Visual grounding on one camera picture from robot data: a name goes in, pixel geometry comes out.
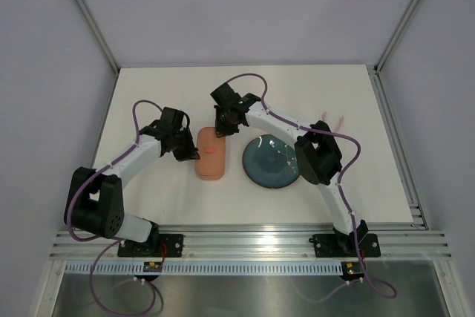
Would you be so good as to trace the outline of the pink lunch box lid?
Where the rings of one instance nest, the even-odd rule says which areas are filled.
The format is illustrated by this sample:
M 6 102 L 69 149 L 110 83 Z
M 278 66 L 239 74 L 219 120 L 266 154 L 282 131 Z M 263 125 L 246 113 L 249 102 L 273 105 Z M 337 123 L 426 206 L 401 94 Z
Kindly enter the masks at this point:
M 195 171 L 226 170 L 226 138 L 217 136 L 213 127 L 200 129 L 197 148 L 200 159 L 195 162 Z

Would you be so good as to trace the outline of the pink lunch box base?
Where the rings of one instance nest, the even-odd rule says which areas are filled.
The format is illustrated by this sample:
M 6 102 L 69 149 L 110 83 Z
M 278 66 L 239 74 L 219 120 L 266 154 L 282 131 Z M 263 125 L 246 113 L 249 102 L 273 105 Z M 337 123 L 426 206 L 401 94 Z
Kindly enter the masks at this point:
M 201 180 L 219 180 L 221 179 L 226 170 L 218 170 L 218 171 L 202 171 L 202 170 L 196 170 L 195 173 L 196 175 L 201 179 Z

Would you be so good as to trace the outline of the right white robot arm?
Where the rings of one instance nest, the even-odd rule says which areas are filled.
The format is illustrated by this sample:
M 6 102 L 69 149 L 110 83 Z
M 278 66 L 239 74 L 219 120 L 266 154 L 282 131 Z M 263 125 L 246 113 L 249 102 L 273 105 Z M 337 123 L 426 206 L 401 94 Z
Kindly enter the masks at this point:
M 294 147 L 300 176 L 317 187 L 330 212 L 334 239 L 330 242 L 343 256 L 361 253 L 367 224 L 351 207 L 342 192 L 342 153 L 330 127 L 323 121 L 303 126 L 297 120 L 277 114 L 254 94 L 234 91 L 211 93 L 215 101 L 215 129 L 220 136 L 239 132 L 239 127 L 260 129 Z

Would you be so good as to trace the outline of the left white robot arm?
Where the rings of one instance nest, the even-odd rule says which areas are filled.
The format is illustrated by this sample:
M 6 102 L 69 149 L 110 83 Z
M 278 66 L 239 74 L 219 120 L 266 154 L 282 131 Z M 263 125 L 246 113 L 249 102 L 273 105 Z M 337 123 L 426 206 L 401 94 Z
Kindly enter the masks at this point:
M 198 160 L 190 128 L 155 120 L 137 132 L 118 158 L 99 169 L 78 168 L 71 178 L 65 224 L 79 242 L 97 238 L 122 242 L 121 256 L 163 255 L 159 225 L 125 212 L 124 188 L 149 164 L 171 153 L 178 162 Z

